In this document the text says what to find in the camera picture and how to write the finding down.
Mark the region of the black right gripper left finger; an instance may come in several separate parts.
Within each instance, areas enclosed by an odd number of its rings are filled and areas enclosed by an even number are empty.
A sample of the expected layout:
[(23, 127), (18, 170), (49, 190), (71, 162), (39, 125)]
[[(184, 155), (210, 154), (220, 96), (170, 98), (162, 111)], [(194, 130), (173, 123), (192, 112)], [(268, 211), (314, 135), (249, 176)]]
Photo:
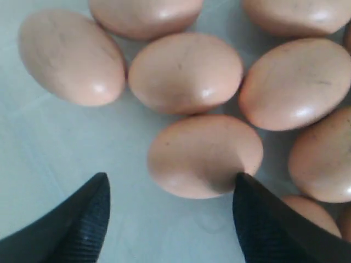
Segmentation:
[(1, 262), (97, 262), (109, 219), (109, 179), (97, 173), (52, 211), (1, 239)]

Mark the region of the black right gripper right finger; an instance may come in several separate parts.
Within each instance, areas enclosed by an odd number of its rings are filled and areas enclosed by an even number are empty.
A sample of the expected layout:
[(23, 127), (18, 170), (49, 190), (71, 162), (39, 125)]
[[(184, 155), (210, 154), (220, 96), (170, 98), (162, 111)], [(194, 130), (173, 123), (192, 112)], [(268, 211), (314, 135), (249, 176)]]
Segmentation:
[(350, 262), (350, 243), (291, 209), (254, 177), (238, 173), (233, 218), (246, 262)]

